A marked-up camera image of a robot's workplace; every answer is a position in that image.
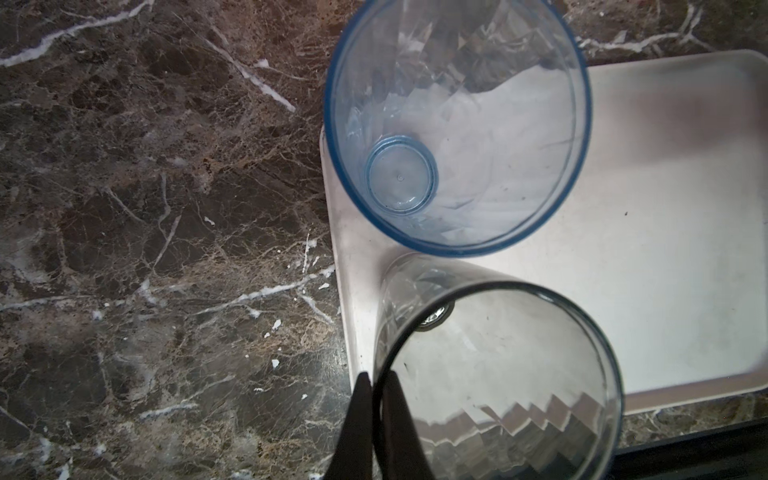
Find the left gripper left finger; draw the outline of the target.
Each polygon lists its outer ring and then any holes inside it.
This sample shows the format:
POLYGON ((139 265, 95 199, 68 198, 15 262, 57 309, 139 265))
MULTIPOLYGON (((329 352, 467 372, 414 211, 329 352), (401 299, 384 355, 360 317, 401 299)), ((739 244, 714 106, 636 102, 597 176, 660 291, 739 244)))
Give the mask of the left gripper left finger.
POLYGON ((339 440, 324 480, 371 480, 373 475, 373 394, 370 377, 356 379, 339 440))

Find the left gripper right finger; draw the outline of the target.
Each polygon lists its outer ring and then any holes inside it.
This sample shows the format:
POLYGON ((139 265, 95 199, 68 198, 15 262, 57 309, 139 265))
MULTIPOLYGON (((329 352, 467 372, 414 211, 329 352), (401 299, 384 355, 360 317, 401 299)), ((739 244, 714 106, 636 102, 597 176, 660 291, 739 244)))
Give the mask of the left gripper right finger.
POLYGON ((434 479, 394 371, 382 388, 381 469, 384 479, 434 479))

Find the dark smoky transparent tumbler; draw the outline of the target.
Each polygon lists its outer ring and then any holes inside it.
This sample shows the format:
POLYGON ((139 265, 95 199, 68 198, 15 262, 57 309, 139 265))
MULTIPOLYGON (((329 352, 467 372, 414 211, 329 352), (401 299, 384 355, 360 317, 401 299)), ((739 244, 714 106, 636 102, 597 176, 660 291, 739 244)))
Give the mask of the dark smoky transparent tumbler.
POLYGON ((601 479, 624 410, 598 325, 545 287, 411 253, 381 286, 373 387, 397 373, 434 479, 601 479))

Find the blue-grey transparent tumbler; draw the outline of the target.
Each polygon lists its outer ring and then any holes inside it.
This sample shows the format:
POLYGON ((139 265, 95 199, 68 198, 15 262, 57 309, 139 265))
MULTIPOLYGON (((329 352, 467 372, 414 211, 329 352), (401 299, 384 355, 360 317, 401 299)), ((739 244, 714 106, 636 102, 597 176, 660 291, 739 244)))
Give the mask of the blue-grey transparent tumbler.
POLYGON ((502 250, 547 222, 592 124, 587 66, 549 1, 366 1, 324 93, 328 152, 354 205, 443 257, 502 250))

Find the beige plastic tray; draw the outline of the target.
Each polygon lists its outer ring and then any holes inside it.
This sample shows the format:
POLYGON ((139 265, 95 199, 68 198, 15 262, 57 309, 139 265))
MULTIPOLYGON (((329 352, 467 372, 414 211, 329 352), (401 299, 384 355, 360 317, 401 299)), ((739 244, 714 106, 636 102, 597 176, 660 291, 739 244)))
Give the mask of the beige plastic tray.
POLYGON ((477 264, 586 309, 626 410, 767 385, 767 60, 732 51, 593 67, 596 116, 562 208, 477 264))

